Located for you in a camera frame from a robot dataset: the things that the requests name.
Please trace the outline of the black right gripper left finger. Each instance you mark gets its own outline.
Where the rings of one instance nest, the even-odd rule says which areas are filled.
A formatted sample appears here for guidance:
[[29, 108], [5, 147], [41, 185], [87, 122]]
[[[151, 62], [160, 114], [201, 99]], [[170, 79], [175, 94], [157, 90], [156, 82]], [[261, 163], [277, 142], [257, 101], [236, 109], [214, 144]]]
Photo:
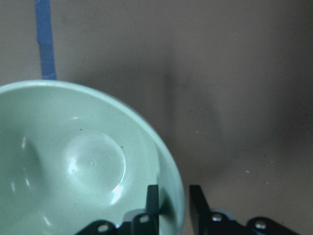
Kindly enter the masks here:
[[147, 187], [146, 205], [143, 212], [132, 220], [116, 226], [107, 220], [91, 222], [78, 235], [158, 235], [159, 234], [159, 192], [158, 185]]

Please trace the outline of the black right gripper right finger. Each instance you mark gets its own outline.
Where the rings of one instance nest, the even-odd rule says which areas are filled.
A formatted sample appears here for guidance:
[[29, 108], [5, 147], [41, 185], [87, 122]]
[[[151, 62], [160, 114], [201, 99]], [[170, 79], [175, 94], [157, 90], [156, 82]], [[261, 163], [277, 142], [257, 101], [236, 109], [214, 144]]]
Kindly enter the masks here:
[[209, 207], [202, 188], [189, 186], [190, 217], [196, 235], [297, 235], [297, 232], [267, 217], [255, 217], [246, 225]]

